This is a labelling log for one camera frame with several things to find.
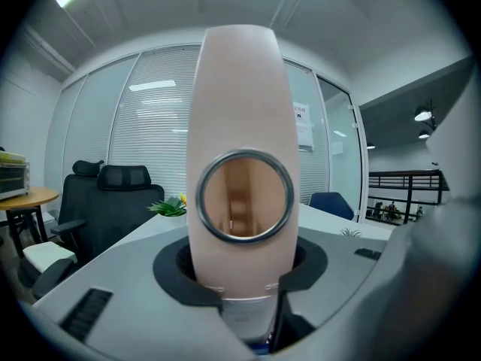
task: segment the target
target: chair armrest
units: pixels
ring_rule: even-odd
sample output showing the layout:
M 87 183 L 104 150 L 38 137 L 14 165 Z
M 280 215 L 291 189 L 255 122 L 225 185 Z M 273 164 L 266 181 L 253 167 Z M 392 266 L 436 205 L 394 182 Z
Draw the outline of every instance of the chair armrest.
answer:
M 45 272 L 40 274 L 32 287 L 32 294 L 36 299 L 40 299 L 50 292 L 57 284 L 67 278 L 68 273 L 74 266 L 71 259 L 59 259 L 48 267 Z
M 10 209 L 10 214 L 12 214 L 14 217 L 18 217 L 20 215 L 30 215 L 36 213 L 37 211 L 37 208 L 12 208 Z
M 86 225 L 85 220 L 72 220 L 70 222 L 62 223 L 61 225 L 52 227 L 50 232 L 55 235 L 65 235 L 70 234 L 72 232 L 76 232 L 77 230 L 81 229 Z

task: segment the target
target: white desk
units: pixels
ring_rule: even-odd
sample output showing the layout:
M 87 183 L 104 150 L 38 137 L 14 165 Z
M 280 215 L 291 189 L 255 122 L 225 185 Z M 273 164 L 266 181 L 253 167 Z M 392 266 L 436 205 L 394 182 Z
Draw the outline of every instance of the white desk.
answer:
M 186 224 L 186 215 L 182 217 L 163 217 L 156 215 L 112 247 L 178 229 L 179 227 L 186 226 Z M 391 235 L 391 231 L 388 229 L 345 220 L 303 204 L 299 205 L 299 226 L 312 230 L 330 232 L 331 234 L 339 234 L 342 229 L 348 228 L 359 231 L 362 238 L 382 239 L 384 241 L 387 241 Z

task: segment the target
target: railing post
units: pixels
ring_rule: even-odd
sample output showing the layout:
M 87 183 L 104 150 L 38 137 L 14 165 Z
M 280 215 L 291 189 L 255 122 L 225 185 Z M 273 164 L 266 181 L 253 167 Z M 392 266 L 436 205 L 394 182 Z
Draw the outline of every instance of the railing post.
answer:
M 409 177 L 409 183 L 407 188 L 407 204 L 406 204 L 406 214 L 404 215 L 404 224 L 409 220 L 409 214 L 411 209 L 411 199 L 413 197 L 413 177 Z
M 437 185 L 437 203 L 440 205 L 443 200 L 443 173 L 439 171 L 439 184 Z

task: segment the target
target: yellow flower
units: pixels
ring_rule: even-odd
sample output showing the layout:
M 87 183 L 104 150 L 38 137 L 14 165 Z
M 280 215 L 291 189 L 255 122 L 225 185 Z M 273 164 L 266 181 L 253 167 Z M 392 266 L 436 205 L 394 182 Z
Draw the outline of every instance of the yellow flower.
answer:
M 187 206 L 187 197 L 185 194 L 180 193 L 180 200 L 185 206 Z

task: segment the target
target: metal ring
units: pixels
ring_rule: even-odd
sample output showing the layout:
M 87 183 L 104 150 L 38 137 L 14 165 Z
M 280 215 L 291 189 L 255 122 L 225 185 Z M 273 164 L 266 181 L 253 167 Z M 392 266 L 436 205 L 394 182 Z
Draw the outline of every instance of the metal ring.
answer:
M 267 229 L 262 234 L 256 235 L 255 237 L 235 237 L 233 235 L 228 235 L 220 231 L 213 225 L 212 221 L 207 215 L 207 210 L 204 203 L 205 189 L 212 174 L 223 163 L 237 158 L 254 158 L 267 163 L 280 176 L 280 179 L 283 183 L 284 191 L 286 193 L 286 205 L 281 218 L 271 228 Z M 215 158 L 215 160 L 211 164 L 209 164 L 209 166 L 204 170 L 199 179 L 197 190 L 195 191 L 195 205 L 197 207 L 197 212 L 202 224 L 217 238 L 236 244 L 251 244 L 264 241 L 283 228 L 292 213 L 292 207 L 294 205 L 294 187 L 292 185 L 291 177 L 289 176 L 286 168 L 276 158 L 260 150 L 243 148 L 229 151 L 226 154 L 220 155 Z

